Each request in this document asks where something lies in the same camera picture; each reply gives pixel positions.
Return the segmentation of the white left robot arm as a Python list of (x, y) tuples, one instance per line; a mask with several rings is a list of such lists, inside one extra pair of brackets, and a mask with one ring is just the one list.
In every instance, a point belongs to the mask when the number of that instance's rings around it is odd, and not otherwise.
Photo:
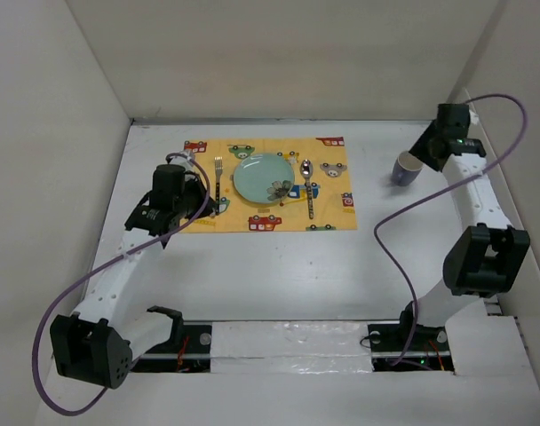
[(207, 175), (197, 162), (181, 157), (156, 167), (150, 191), (124, 224), (118, 261), (105, 267), (70, 315), (51, 324), (60, 375), (116, 389), (147, 351), (181, 346), (181, 312), (137, 296), (171, 236), (213, 208)]

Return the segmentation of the yellow cartoon print cloth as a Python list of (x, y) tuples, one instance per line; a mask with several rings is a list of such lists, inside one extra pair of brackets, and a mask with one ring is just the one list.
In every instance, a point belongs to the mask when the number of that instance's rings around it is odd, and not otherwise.
[[(185, 141), (183, 147), (207, 171), (213, 199), (216, 184), (214, 158), (223, 158), (220, 214), (196, 220), (187, 229), (190, 233), (346, 231), (357, 228), (342, 137), (191, 139)], [(234, 189), (234, 169), (254, 154), (277, 154), (292, 166), (294, 185), (279, 203), (251, 203)], [(314, 167), (311, 178), (313, 220), (308, 216), (305, 180), (300, 175), (300, 163), (304, 159), (310, 160)]]

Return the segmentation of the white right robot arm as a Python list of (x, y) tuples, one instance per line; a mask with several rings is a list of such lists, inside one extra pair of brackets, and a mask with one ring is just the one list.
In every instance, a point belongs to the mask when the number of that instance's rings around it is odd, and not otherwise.
[(470, 124), (468, 105), (440, 104), (410, 149), (445, 176), (464, 230), (444, 257), (441, 280), (401, 313), (396, 338), (409, 350), (436, 337), (469, 304), (509, 292), (530, 247), (528, 232), (513, 227), (499, 205), (486, 150), (469, 138)]

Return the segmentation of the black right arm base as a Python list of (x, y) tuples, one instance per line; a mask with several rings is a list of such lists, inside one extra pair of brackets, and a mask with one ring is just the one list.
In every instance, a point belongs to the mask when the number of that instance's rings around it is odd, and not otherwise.
[(445, 327), (414, 324), (410, 302), (397, 321), (372, 322), (360, 340), (370, 350), (374, 372), (454, 372)]

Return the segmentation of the light green floral plate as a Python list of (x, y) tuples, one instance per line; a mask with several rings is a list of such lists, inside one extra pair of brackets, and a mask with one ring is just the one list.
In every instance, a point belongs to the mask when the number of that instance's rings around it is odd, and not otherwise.
[(244, 200), (275, 204), (287, 197), (295, 181), (290, 163), (277, 154), (254, 154), (234, 169), (233, 183)]

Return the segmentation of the black handled fork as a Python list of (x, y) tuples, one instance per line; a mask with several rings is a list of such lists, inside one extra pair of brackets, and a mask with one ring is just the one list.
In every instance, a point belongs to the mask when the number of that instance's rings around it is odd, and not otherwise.
[(215, 215), (218, 216), (220, 214), (220, 181), (223, 174), (223, 158), (221, 156), (217, 156), (214, 158), (214, 166), (215, 166), (215, 202), (216, 202), (216, 209), (215, 209)]

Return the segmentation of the silver spoon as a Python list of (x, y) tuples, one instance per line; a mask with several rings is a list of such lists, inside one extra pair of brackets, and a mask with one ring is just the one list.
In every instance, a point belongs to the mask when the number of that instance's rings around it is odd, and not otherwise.
[(314, 219), (314, 197), (311, 178), (314, 173), (314, 167), (310, 160), (304, 159), (300, 163), (300, 175), (305, 180), (306, 198), (308, 206), (308, 216), (311, 220)]

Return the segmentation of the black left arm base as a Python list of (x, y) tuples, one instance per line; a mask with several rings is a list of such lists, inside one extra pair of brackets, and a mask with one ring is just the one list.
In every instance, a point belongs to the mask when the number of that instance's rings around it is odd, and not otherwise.
[(175, 343), (156, 345), (133, 365), (133, 373), (202, 374), (210, 372), (213, 323), (184, 321)]

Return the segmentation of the white lavender cup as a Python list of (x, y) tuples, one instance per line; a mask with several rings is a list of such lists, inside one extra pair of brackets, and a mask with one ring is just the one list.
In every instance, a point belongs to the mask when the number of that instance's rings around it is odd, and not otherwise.
[(409, 151), (403, 151), (393, 165), (391, 182), (397, 186), (409, 186), (416, 180), (423, 167), (424, 164), (417, 157)]

